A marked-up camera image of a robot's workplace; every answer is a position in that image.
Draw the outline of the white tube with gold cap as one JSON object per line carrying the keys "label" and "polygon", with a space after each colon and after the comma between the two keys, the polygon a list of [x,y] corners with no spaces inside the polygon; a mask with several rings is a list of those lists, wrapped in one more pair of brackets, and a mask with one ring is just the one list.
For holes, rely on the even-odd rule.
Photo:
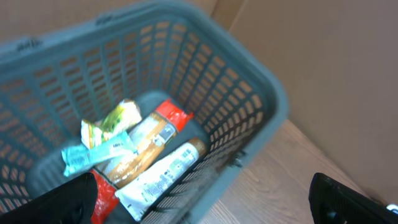
{"label": "white tube with gold cap", "polygon": [[116,196],[133,219],[139,222],[149,207],[205,154],[203,141],[193,138],[117,190]]}

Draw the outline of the teal wet wipes packet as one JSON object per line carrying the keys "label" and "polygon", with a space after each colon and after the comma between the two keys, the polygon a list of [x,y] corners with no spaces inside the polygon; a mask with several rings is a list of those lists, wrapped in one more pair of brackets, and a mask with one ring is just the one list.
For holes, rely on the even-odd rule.
{"label": "teal wet wipes packet", "polygon": [[123,132],[92,149],[80,144],[63,149],[61,154],[65,163],[63,175],[69,177],[108,159],[137,154],[137,150],[127,132]]}

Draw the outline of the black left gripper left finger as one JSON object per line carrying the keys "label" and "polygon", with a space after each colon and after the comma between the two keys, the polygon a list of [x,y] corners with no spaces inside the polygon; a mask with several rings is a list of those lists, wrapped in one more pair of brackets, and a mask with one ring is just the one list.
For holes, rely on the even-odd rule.
{"label": "black left gripper left finger", "polygon": [[90,223],[97,196],[95,176],[86,172],[1,215],[1,224]]}

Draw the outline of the orange spaghetti pasta packet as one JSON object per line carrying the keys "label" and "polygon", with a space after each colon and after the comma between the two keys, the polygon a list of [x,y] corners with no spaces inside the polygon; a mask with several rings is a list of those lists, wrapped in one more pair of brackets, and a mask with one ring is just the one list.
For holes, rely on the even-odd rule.
{"label": "orange spaghetti pasta packet", "polygon": [[185,125],[194,117],[165,100],[132,131],[128,140],[132,141],[130,154],[104,161],[91,170],[94,174],[98,196],[91,222],[103,223],[118,205],[115,192],[142,174]]}

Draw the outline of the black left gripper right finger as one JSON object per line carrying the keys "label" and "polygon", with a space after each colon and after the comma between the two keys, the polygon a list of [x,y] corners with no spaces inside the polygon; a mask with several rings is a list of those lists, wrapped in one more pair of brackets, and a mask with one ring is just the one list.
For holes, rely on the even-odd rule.
{"label": "black left gripper right finger", "polygon": [[396,213],[320,172],[308,201],[315,224],[397,224]]}

